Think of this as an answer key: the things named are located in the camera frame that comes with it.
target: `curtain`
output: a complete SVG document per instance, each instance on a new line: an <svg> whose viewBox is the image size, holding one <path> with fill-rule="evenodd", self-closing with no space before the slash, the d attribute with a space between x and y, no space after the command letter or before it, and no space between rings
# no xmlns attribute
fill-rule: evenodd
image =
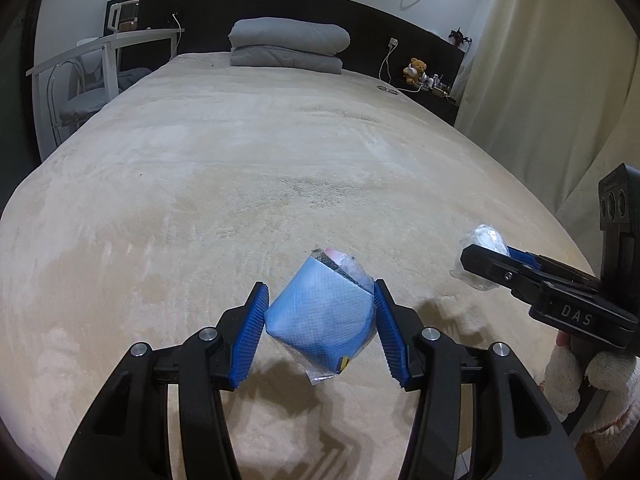
<svg viewBox="0 0 640 480"><path fill-rule="evenodd" d="M596 268L597 182L620 162L640 166L637 63L638 38L614 0L492 0L456 120Z"/></svg>

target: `screw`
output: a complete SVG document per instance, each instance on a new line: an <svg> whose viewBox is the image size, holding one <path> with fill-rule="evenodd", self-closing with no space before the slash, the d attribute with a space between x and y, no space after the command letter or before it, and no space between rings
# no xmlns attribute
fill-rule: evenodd
<svg viewBox="0 0 640 480"><path fill-rule="evenodd" d="M428 326L422 330L422 337L427 341L437 341L440 339L440 332L432 326Z"/></svg>
<svg viewBox="0 0 640 480"><path fill-rule="evenodd" d="M505 357L509 355L510 351L511 349L504 343L496 343L494 345L494 352L498 354L500 357Z"/></svg>
<svg viewBox="0 0 640 480"><path fill-rule="evenodd" d="M203 341L213 341L215 338L218 337L218 331L212 326L208 326L200 330L198 337Z"/></svg>
<svg viewBox="0 0 640 480"><path fill-rule="evenodd" d="M140 357L146 354L146 344L144 343L136 343L131 347L131 355L135 357Z"/></svg>

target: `power cord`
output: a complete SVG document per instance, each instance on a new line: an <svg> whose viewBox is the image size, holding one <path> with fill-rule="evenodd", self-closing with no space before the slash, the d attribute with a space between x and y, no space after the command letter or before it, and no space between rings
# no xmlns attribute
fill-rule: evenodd
<svg viewBox="0 0 640 480"><path fill-rule="evenodd" d="M391 88L394 88L395 90L399 90L401 92L408 92L409 94L418 93L422 88L418 88L417 90L405 90L404 88L398 88L391 84L391 73L389 72L389 56L391 56L391 53L397 47L398 47L398 40L395 40L394 38L392 38L391 41L389 42L389 52L388 54L386 54L385 59L380 65L380 70L378 70L378 79L380 79L380 81L382 81L383 83L388 84L389 86L391 86ZM384 79L382 79L382 67L385 65L385 63L386 63L386 74L389 76L389 81L385 81Z"/></svg>
<svg viewBox="0 0 640 480"><path fill-rule="evenodd" d="M389 56L391 56L391 53L396 49L396 47L398 46L398 44L396 43L395 45L391 45L389 46L389 52L388 54L386 54L385 59L383 60L382 64L380 65L380 70L378 71L378 79L380 79L380 81L383 81L387 84L391 84L391 73L389 72ZM389 81L384 81L382 79L382 67L385 65L386 63L386 74L389 76Z"/></svg>
<svg viewBox="0 0 640 480"><path fill-rule="evenodd" d="M178 24L178 30L180 30L180 33L178 34L178 41L175 44L175 55L178 55L178 46L180 45L180 40L182 39L182 26L180 25L180 22L178 21L178 18L175 17L175 12L172 14L172 16L174 17L175 23Z"/></svg>

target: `white desk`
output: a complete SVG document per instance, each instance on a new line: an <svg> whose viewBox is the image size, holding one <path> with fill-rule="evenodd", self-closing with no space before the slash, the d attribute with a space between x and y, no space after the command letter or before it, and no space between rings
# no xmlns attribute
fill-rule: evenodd
<svg viewBox="0 0 640 480"><path fill-rule="evenodd" d="M75 48L66 50L54 57L50 57L46 61L39 63L30 70L26 75L31 76L31 89L33 92L33 117L36 121L36 130L41 126L38 124L42 120L42 112L40 107L40 74L45 70L55 67L56 65L74 59L82 54L102 49L102 73L104 74L104 89L107 94L108 101L118 96L118 73L116 67L116 50L124 46L147 43L148 41L171 40L171 58L176 54L178 34L184 32L183 28L156 28L147 30L134 30L132 32L116 32L110 36L98 38L89 43L76 46Z"/></svg>

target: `gloved hand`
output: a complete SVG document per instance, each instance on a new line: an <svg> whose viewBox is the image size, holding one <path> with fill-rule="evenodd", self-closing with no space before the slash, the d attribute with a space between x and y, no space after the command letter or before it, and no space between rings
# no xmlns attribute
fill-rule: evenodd
<svg viewBox="0 0 640 480"><path fill-rule="evenodd" d="M584 375L592 386L610 392L587 428L604 467L608 467L640 419L640 360L601 352L591 360ZM569 336L560 332L545 369L544 394L561 421L578 407L581 383L582 373L569 348Z"/></svg>

